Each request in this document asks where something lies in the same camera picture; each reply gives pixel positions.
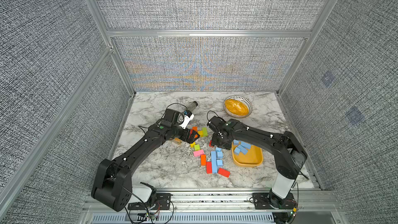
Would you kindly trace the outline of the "blue long block bottom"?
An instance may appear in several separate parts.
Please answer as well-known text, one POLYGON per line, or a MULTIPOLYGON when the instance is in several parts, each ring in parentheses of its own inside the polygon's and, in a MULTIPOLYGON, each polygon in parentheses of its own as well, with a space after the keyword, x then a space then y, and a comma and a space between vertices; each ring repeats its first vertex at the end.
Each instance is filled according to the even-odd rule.
POLYGON ((217 152, 216 151, 211 151, 211 170, 212 174, 216 174, 218 171, 218 166, 217 166, 217 152))

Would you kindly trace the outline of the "blue long block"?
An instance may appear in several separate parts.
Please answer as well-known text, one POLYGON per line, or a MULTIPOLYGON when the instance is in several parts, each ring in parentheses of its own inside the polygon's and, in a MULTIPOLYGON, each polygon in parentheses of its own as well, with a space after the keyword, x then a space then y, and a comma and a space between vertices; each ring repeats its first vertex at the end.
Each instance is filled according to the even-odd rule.
POLYGON ((216 151, 211 151, 211 170, 212 174, 216 174, 218 171, 218 166, 217 166, 217 152, 216 151))
POLYGON ((246 142, 241 141, 241 142, 240 142, 240 145, 241 145, 242 147, 246 148, 247 150, 250 150, 250 149, 251 149, 251 144, 249 144, 249 143, 246 143, 246 142))

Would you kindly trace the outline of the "yellow plastic tray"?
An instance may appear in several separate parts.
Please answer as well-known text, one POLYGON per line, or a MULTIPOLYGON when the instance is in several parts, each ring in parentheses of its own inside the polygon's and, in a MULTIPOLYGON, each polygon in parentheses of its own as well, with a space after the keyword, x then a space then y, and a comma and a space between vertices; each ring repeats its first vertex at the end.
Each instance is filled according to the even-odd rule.
POLYGON ((263 162, 263 153, 262 149, 251 145, 251 149, 247 150, 246 148, 240 145, 234 146, 232 142, 232 157, 233 162, 238 167, 246 167, 246 168, 254 168, 258 167, 263 162))

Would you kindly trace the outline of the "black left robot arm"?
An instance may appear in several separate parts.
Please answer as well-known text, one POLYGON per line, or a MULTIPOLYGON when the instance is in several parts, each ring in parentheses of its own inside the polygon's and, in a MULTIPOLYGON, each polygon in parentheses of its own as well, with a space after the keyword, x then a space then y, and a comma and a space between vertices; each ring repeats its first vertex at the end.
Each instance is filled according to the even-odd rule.
POLYGON ((113 160, 104 159, 98 165, 91 197, 116 212, 121 211, 132 196, 132 175, 153 151, 175 138, 192 144, 199 137, 194 129, 151 125, 130 149, 113 160))

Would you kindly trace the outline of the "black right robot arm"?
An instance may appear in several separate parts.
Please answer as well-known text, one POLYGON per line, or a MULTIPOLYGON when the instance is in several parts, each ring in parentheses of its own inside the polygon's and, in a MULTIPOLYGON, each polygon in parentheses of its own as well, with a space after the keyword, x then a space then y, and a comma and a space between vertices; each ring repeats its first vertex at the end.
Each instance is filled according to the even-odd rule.
POLYGON ((271 153, 278 174, 266 202, 275 209, 292 207, 295 201, 289 197, 289 193, 308 158, 293 133, 289 131, 283 134, 271 133, 250 127, 235 119, 226 121, 217 116, 213 116, 207 126, 214 132, 211 138, 214 146, 231 149, 233 141, 237 140, 271 153))

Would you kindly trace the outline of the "amber spice jar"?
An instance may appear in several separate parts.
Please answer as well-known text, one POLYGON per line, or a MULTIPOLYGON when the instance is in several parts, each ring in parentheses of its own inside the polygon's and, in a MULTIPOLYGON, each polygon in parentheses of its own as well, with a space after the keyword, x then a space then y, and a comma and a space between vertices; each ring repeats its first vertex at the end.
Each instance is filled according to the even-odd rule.
POLYGON ((180 140, 180 139, 178 139, 178 138, 174 138, 172 141, 173 141, 175 144, 177 144, 177 145, 181 145, 181 143, 182 143, 182 140, 180 140))

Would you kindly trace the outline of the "green long block upper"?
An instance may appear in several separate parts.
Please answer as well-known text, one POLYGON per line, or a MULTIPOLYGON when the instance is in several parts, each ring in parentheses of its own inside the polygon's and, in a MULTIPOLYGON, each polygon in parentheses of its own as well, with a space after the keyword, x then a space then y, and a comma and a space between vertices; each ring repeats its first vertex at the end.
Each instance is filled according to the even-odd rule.
POLYGON ((203 137, 207 137, 208 136, 207 128, 205 128, 205 127, 202 128, 202 134, 203 134, 203 137))

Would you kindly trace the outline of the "pink long block lower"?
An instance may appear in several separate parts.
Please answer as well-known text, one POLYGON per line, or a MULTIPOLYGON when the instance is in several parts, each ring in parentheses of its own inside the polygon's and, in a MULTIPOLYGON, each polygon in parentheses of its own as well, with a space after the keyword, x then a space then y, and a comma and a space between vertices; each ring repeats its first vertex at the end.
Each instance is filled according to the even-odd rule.
POLYGON ((205 154, 204 150, 202 150, 202 149, 193 152, 193 155, 195 157, 199 157, 199 156, 204 155, 204 154, 205 154))

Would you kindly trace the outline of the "orange block lower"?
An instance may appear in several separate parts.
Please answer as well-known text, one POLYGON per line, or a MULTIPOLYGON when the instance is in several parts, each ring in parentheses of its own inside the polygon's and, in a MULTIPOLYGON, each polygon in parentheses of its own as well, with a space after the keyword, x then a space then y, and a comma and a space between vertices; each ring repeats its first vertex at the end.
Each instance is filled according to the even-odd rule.
POLYGON ((200 159, 201 159, 201 166, 206 166, 206 155, 205 154, 200 155, 200 159))

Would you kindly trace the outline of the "glass spice jar black lid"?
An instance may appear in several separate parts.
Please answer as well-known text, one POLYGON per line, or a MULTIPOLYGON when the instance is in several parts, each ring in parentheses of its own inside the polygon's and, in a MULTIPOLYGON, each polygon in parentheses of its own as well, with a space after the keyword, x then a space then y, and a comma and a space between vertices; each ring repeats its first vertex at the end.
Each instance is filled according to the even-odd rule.
POLYGON ((197 101, 192 101, 186 104, 187 110, 193 112, 198 107, 197 101))

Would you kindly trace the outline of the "red block bottom left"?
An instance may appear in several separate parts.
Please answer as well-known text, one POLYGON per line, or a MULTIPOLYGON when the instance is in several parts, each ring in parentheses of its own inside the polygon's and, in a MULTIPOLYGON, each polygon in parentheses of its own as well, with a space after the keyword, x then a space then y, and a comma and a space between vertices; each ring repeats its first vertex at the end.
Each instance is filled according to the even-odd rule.
POLYGON ((212 163, 210 161, 206 162, 206 173, 212 174, 212 163))

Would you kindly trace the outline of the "red block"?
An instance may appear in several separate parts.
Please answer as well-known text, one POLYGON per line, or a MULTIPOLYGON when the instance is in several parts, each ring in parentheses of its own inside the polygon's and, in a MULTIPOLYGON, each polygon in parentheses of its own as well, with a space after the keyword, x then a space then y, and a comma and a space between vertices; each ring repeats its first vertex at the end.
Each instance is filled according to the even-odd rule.
POLYGON ((230 177, 230 172, 228 170, 223 169, 223 168, 219 168, 217 173, 219 175, 221 175, 221 176, 226 177, 226 178, 230 177))
POLYGON ((212 174, 212 163, 210 161, 206 162, 206 173, 212 174))

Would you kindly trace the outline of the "red block bottom right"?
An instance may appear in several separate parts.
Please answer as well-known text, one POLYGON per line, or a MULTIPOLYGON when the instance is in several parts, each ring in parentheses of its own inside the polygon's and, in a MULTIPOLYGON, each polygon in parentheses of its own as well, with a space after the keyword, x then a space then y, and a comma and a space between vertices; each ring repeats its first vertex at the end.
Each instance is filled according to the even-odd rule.
POLYGON ((221 176, 226 177, 226 178, 230 177, 230 172, 228 170, 223 169, 223 168, 219 168, 217 173, 219 175, 221 175, 221 176))

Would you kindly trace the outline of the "patterned bowl of yellow grains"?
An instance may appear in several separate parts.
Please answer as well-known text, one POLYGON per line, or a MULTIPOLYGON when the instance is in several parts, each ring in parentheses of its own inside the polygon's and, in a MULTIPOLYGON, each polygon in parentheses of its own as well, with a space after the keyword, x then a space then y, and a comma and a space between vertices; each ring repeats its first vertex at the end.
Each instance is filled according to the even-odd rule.
POLYGON ((227 97, 224 100, 223 108, 228 115, 235 118, 246 118, 253 111, 251 102, 238 95, 227 97))

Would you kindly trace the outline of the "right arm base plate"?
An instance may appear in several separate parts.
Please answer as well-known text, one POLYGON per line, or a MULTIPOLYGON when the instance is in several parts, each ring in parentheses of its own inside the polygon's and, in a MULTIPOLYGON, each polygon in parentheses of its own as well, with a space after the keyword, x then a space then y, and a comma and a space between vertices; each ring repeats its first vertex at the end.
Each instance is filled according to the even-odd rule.
POLYGON ((252 194, 252 201, 255 209, 294 209, 298 203, 292 193, 288 193, 286 198, 281 199, 275 194, 268 196, 268 192, 260 192, 252 194))

